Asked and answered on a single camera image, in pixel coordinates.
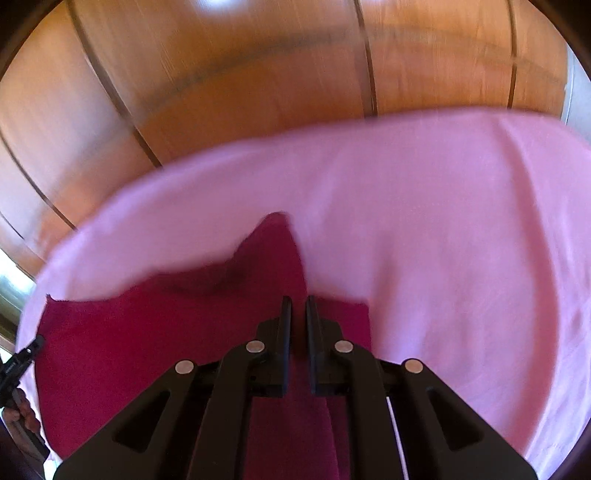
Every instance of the wooden panel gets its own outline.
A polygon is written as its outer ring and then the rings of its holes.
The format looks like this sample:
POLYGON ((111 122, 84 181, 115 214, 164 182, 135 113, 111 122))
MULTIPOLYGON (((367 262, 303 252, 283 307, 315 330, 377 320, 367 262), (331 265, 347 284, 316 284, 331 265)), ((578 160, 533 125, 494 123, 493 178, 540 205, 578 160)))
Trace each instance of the wooden panel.
POLYGON ((26 245, 18 251, 16 259, 13 260, 25 273, 31 277, 37 276, 45 265, 45 261, 36 256, 26 245))
POLYGON ((224 142, 363 117, 355 49, 276 53, 194 85, 140 128, 162 162, 224 142))
POLYGON ((495 45, 511 54, 506 0, 361 0, 368 27, 437 30, 495 45))
POLYGON ((379 113, 463 105, 507 106, 509 59, 442 42, 371 41, 379 113))
POLYGON ((0 128, 49 196, 64 171, 120 119, 89 67, 62 4, 25 42, 0 82, 0 128))
POLYGON ((0 217, 0 249, 30 276, 39 273, 44 261, 36 256, 24 240, 0 217))
POLYGON ((25 236, 27 247, 43 260, 47 260, 55 246, 72 232, 56 212, 46 207, 31 232, 25 236))
POLYGON ((513 108, 560 117, 563 104, 564 83, 530 64, 517 66, 513 108))
POLYGON ((45 202, 0 144, 0 212, 21 235, 28 233, 45 202))
POLYGON ((528 0, 511 0, 515 12, 517 56, 542 67, 566 84, 566 42, 554 25, 528 0))
POLYGON ((22 244, 22 238, 0 217, 0 249, 15 261, 22 244))
POLYGON ((109 196, 151 170, 154 166, 135 138, 124 133, 80 162, 51 200, 69 221, 78 225, 109 196))
POLYGON ((136 116, 153 95, 229 57, 356 28, 350 0, 76 0, 76 8, 136 116))

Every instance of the dark red cloth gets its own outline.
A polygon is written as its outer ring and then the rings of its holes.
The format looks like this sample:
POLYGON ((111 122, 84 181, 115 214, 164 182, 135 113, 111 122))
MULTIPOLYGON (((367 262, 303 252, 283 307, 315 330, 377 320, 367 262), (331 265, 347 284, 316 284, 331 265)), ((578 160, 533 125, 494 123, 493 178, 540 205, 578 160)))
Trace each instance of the dark red cloth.
MULTIPOLYGON (((52 448, 71 455, 179 359, 216 361, 252 339, 259 322, 278 315, 284 295, 294 303, 288 393, 253 402, 245 479, 348 476, 343 403, 310 394, 306 282, 282 214, 266 217, 224 263, 156 275, 108 300, 48 298, 35 373, 52 448)), ((366 306, 320 299, 319 309, 347 338, 371 347, 366 306)))

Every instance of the wood grain surface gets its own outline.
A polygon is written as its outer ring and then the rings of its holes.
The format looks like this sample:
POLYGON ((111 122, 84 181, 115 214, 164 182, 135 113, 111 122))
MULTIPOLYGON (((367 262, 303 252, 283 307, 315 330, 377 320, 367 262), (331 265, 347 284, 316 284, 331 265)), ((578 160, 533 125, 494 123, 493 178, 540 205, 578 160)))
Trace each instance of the wood grain surface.
POLYGON ((0 80, 30 178, 0 144, 0 248, 31 274, 64 218, 154 170, 149 148, 167 163, 374 113, 564 101, 566 43, 528 0, 359 0, 360 18, 352 0, 66 1, 0 80))
MULTIPOLYGON (((550 76, 566 84, 567 48, 558 30, 528 0, 510 0, 515 14, 517 57, 528 60, 545 70, 550 76)), ((544 95, 535 89, 536 95, 544 95)))
POLYGON ((0 249, 32 277, 39 273, 45 263, 26 246, 24 240, 1 217, 0 249))
POLYGON ((276 53, 187 89, 140 126, 163 162, 226 142, 363 117, 356 50, 339 43, 276 53))
POLYGON ((46 195, 85 151, 121 127, 63 4, 12 61, 0 82, 0 105, 0 129, 46 195))
POLYGON ((560 117, 563 104, 563 82, 531 64, 523 63, 517 66, 513 108, 560 117))
POLYGON ((350 0, 75 0, 134 116, 187 76, 302 37, 356 27, 350 0))
POLYGON ((506 0, 361 0, 365 25, 411 27, 488 43, 511 54, 506 0))
POLYGON ((51 200, 69 221, 79 225, 124 185, 154 169, 132 134, 123 131, 80 161, 51 200))
POLYGON ((507 107, 509 58, 390 36, 373 39, 371 46, 380 114, 462 105, 507 107))
POLYGON ((72 229, 48 206, 40 212, 32 230, 25 235, 27 247, 39 258, 47 260, 54 247, 72 229))
POLYGON ((45 206, 0 144, 0 213, 20 235, 26 235, 45 206))

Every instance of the light pink fabric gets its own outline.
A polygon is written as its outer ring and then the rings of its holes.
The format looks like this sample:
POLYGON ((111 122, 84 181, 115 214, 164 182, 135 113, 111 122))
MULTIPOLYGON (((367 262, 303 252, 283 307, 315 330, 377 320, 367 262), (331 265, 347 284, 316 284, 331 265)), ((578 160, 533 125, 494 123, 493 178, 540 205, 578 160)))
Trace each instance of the light pink fabric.
POLYGON ((591 415, 591 150, 543 116, 417 112, 167 166, 54 253, 19 346, 46 293, 100 299, 225 257, 276 210, 310 291, 367 302, 378 356, 423 359, 553 473, 591 415))

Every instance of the silver rivet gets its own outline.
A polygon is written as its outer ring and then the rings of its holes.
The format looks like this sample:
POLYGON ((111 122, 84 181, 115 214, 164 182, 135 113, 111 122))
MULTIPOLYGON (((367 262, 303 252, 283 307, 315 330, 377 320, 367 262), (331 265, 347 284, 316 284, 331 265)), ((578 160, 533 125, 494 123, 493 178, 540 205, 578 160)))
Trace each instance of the silver rivet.
POLYGON ((186 375, 193 371, 195 365, 191 360, 181 360, 174 366, 174 369, 177 371, 179 375, 186 375))
POLYGON ((416 359, 407 360, 404 362, 404 368, 406 368, 412 374, 419 374, 423 371, 423 364, 416 359))
POLYGON ((246 350, 250 353, 261 353, 265 349, 265 344, 260 340, 251 340, 246 344, 246 350))
POLYGON ((348 340, 339 340, 335 343, 335 350, 338 353, 351 353, 353 351, 353 344, 348 340))

